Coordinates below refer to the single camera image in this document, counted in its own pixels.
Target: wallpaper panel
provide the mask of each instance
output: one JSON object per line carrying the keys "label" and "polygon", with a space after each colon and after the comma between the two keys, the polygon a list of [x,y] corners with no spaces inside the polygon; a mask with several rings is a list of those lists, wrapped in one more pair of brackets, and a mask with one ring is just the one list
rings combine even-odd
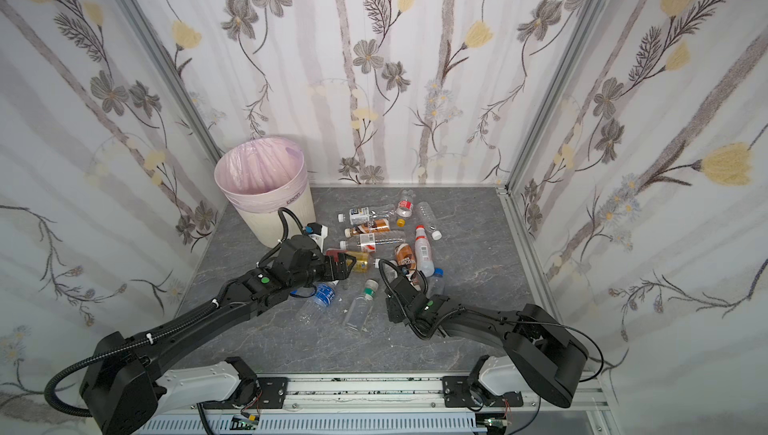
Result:
{"label": "wallpaper panel", "polygon": [[765,0],[610,0],[514,196],[624,432],[765,433]]}
{"label": "wallpaper panel", "polygon": [[0,12],[0,431],[98,433],[40,391],[175,315],[225,199],[112,0]]}
{"label": "wallpaper panel", "polygon": [[315,183],[502,183],[584,0],[138,0],[223,150]]}

